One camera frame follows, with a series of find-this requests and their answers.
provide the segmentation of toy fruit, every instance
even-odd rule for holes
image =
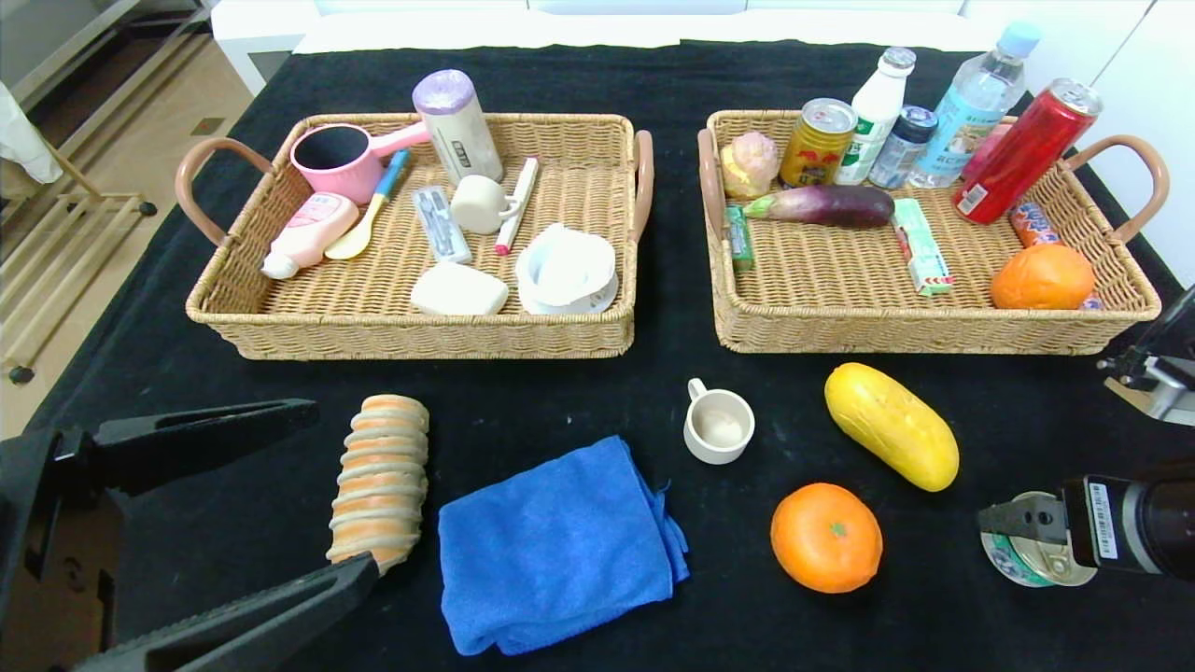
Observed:
[[[772,514],[772,551],[798,584],[847,593],[876,575],[884,542],[868,505],[845,488],[811,483]]]
[[[776,142],[758,130],[744,133],[722,148],[722,184],[731,198],[767,194],[780,171]]]
[[[868,227],[887,225],[895,209],[893,197],[875,187],[813,184],[755,198],[747,203],[743,214],[755,219]]]
[[[826,379],[831,417],[863,447],[923,490],[942,490],[958,474],[950,427],[903,385],[857,362]]]
[[[1034,245],[1009,259],[992,279],[998,308],[1076,310],[1096,287],[1083,253],[1066,245]]]

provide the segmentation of blue spoon handle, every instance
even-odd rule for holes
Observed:
[[[394,154],[386,172],[378,181],[378,189],[374,189],[374,194],[390,196],[390,190],[394,188],[394,181],[398,179],[398,173],[403,172],[403,166],[406,165],[406,158],[410,155],[411,153],[406,149]]]

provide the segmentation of purple eggplant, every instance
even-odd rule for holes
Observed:
[[[888,224],[893,209],[893,197],[875,187],[815,184],[755,198],[743,208],[743,214],[754,219],[864,227]]]

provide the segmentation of blue towel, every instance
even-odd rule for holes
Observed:
[[[462,655],[515,655],[670,598],[687,551],[663,490],[607,436],[440,509],[440,606]]]

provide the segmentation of blue bottle cap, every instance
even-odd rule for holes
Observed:
[[[1041,42],[1042,31],[1037,30],[1037,26],[1029,22],[1012,22],[1009,28],[1004,29],[1004,35],[1000,36],[1000,41],[995,43],[1005,54],[1016,56],[1018,59],[1024,59],[1037,47]]]

